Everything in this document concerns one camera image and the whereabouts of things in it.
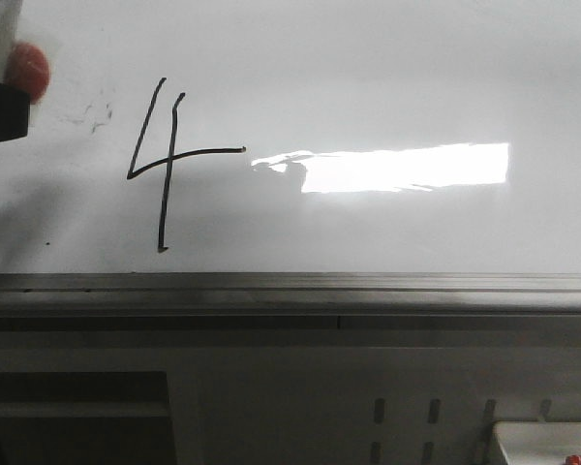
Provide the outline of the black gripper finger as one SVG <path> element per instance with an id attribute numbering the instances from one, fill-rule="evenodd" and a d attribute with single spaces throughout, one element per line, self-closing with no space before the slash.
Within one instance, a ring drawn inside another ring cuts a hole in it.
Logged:
<path id="1" fill-rule="evenodd" d="M 27 93 L 0 83 L 0 142 L 27 136 L 30 106 Z"/>

